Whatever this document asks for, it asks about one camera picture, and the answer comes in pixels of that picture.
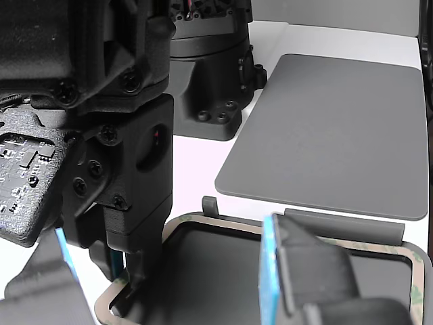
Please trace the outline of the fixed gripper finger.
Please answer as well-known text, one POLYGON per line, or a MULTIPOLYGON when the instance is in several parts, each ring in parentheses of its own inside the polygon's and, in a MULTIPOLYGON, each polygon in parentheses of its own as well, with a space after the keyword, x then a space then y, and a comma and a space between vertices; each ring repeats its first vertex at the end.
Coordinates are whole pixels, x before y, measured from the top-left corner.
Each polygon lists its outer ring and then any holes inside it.
POLYGON ((22 271, 7 283, 3 323, 95 323, 62 229, 45 233, 22 271))
POLYGON ((277 214, 263 220, 258 298, 265 325, 412 323, 397 300, 361 296, 342 247, 277 214))

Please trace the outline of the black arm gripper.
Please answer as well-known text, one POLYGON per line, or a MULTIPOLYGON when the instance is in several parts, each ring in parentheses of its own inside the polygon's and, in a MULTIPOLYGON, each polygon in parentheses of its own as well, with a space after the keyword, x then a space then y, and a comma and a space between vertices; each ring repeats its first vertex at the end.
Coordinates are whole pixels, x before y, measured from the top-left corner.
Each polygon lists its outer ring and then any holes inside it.
POLYGON ((150 274, 145 253, 159 249, 173 192, 174 101, 163 93, 133 113, 88 116, 63 194, 64 231, 113 282, 127 283, 113 302, 126 317, 150 274))

